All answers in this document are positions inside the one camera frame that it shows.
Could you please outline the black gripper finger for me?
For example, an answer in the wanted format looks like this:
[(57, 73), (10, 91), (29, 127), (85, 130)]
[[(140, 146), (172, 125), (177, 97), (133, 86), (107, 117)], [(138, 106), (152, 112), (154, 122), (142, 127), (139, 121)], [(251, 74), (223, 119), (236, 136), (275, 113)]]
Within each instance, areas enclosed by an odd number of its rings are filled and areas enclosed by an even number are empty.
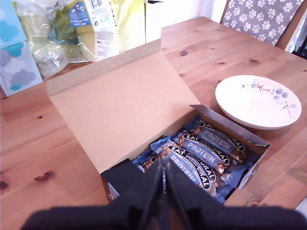
[(142, 172), (131, 160), (124, 160), (109, 169), (109, 201), (112, 211), (143, 210), (157, 188), (162, 186), (162, 162), (156, 160)]
[(166, 172), (170, 183), (174, 184), (174, 190), (179, 195), (185, 208), (195, 209), (201, 207), (208, 210), (218, 210), (224, 207), (223, 204), (194, 184), (174, 163), (166, 164)]

